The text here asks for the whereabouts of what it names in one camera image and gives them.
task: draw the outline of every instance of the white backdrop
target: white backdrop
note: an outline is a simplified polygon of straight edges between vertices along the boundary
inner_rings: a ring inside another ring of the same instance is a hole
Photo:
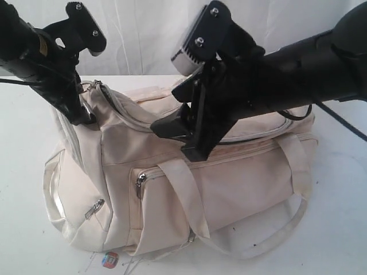
[[[66,19],[67,0],[8,0],[37,28]],[[106,51],[80,56],[81,75],[177,74],[170,54],[209,0],[83,0],[107,37]],[[224,0],[232,18],[268,52],[331,29],[363,0]]]

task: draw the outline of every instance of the small sticker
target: small sticker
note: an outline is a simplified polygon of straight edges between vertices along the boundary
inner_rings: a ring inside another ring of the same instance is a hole
[[[119,261],[119,255],[115,252],[107,252],[102,260],[102,265],[105,268],[114,268]]]

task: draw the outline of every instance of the cream duffel bag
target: cream duffel bag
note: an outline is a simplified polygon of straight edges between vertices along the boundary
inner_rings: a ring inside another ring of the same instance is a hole
[[[196,237],[249,258],[280,244],[302,219],[317,146],[310,133],[314,115],[302,121],[278,113],[240,120],[208,161],[190,163],[182,143],[150,130],[179,107],[170,88],[127,97],[100,81],[83,87],[81,98],[97,123],[73,126],[55,111],[62,141],[44,175],[49,219],[72,246],[95,252],[124,248],[134,256],[174,250]],[[296,214],[256,246],[233,251],[218,233],[293,193],[302,197]]]

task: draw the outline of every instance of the screw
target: screw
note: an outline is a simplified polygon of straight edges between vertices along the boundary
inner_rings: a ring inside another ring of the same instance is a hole
[[[198,37],[195,39],[195,45],[201,48],[204,44],[204,38]]]
[[[216,7],[212,8],[210,11],[210,14],[214,17],[217,17],[219,13],[219,9],[217,9]]]

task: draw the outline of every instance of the white table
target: white table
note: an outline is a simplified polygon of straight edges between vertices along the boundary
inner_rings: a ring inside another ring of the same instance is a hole
[[[98,76],[118,91],[172,84],[174,76]],[[367,104],[330,103],[367,133]],[[69,247],[47,219],[44,163],[58,141],[48,104],[28,87],[0,85],[0,274],[123,274],[104,254]],[[319,147],[314,194],[295,233],[255,260],[238,261],[200,242],[132,274],[367,274],[367,144],[315,108]]]

